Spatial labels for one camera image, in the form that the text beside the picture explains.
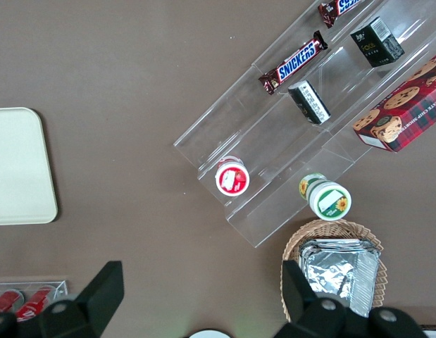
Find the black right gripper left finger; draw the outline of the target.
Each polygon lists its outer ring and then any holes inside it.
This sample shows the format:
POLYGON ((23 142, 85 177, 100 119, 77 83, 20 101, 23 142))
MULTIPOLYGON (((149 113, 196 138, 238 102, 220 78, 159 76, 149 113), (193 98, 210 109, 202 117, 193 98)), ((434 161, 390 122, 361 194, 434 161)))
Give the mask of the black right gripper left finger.
POLYGON ((100 337, 124 293, 123 263, 109 261, 75 298, 59 298, 29 320, 0 313, 0 337, 100 337))

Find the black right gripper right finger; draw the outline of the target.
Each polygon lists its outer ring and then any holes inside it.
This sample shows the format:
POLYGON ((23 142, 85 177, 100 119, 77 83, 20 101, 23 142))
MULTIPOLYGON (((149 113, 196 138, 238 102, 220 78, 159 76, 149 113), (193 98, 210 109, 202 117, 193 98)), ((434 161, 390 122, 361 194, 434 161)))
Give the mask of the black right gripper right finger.
POLYGON ((407 313, 374 308, 367 318, 340 302, 319 298, 295 261, 282 262, 282 294, 291 321, 276 337, 426 337, 407 313))

